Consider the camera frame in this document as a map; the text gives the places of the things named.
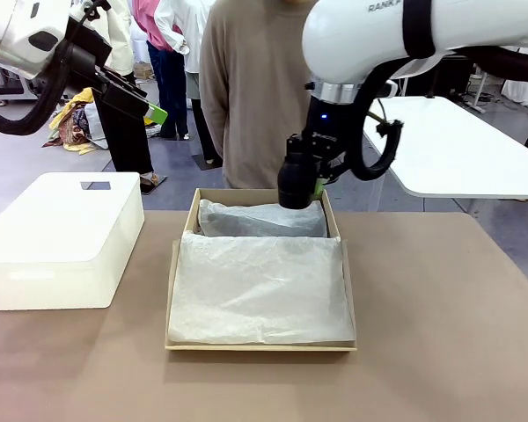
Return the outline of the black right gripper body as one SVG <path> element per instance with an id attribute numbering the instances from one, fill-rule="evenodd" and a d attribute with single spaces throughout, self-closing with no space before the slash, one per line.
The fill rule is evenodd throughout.
<path id="1" fill-rule="evenodd" d="M 351 168 L 349 145 L 356 140 L 353 104 L 331 104 L 311 97 L 303 129 L 305 182 L 336 181 Z"/>

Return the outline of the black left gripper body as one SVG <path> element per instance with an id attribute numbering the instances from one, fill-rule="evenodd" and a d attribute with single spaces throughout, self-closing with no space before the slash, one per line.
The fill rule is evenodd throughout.
<path id="1" fill-rule="evenodd" d="M 102 36 L 69 17 L 65 38 L 55 49 L 55 89 L 106 91 L 111 82 L 103 68 L 110 53 Z"/>

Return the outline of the white plastic storage box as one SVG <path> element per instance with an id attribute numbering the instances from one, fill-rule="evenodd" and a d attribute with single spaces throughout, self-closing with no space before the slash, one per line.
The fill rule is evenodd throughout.
<path id="1" fill-rule="evenodd" d="M 0 311 L 105 309 L 144 223 L 134 172 L 50 172 L 0 214 Z"/>

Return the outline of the bystander in black trousers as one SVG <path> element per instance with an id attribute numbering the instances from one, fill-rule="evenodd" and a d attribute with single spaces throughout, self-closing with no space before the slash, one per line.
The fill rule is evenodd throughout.
<path id="1" fill-rule="evenodd" d="M 109 43 L 111 54 L 106 66 L 130 84 L 135 84 L 134 54 L 131 42 L 131 11 L 127 0 L 107 0 L 108 11 L 98 9 L 100 19 L 92 23 Z M 140 175 L 140 190 L 149 194 L 164 182 L 165 177 L 154 172 L 149 142 L 142 119 L 128 117 L 110 105 L 95 101 L 106 143 L 114 168 L 118 172 Z"/>

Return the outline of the figure in pink top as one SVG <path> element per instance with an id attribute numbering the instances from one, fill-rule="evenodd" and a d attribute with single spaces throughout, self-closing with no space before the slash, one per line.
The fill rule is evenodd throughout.
<path id="1" fill-rule="evenodd" d="M 150 63 L 158 86 L 159 106 L 167 112 L 160 136 L 187 141 L 186 75 L 184 56 L 166 42 L 155 21 L 159 0 L 132 0 L 135 22 L 147 35 Z"/>

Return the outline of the pile of colourful clothes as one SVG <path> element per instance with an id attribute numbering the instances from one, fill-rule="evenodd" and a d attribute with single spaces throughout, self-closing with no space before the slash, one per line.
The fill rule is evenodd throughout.
<path id="1" fill-rule="evenodd" d="M 84 88 L 62 109 L 54 113 L 49 123 L 49 136 L 42 148 L 63 147 L 69 152 L 80 156 L 96 150 L 108 150 L 106 140 L 100 138 L 94 141 L 90 124 L 85 113 L 88 105 L 94 106 L 91 88 Z"/>

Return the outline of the figure in white shirt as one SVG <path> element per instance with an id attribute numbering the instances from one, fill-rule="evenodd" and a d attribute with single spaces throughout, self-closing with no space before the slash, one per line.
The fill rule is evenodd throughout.
<path id="1" fill-rule="evenodd" d="M 184 56 L 187 98 L 192 103 L 194 122 L 205 163 L 221 167 L 202 111 L 200 93 L 200 57 L 202 36 L 211 6 L 216 0 L 159 0 L 154 12 L 155 24 L 166 43 Z"/>

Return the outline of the white equipment cart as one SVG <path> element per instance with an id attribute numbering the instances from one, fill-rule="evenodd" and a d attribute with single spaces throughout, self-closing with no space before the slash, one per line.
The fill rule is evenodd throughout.
<path id="1" fill-rule="evenodd" d="M 35 101 L 38 97 L 31 80 L 0 68 L 0 102 Z"/>

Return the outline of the person in beige sweater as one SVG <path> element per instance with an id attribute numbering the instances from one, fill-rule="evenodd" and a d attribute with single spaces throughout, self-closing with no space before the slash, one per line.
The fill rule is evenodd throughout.
<path id="1" fill-rule="evenodd" d="M 318 0 L 216 0 L 202 38 L 202 111 L 230 188 L 275 189 L 304 128 L 302 32 Z"/>

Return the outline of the white side table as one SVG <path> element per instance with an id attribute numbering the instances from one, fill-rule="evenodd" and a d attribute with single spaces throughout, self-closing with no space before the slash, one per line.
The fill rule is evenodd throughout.
<path id="1" fill-rule="evenodd" d="M 391 173 L 422 198 L 528 200 L 528 149 L 441 97 L 393 97 L 372 113 L 403 124 Z"/>

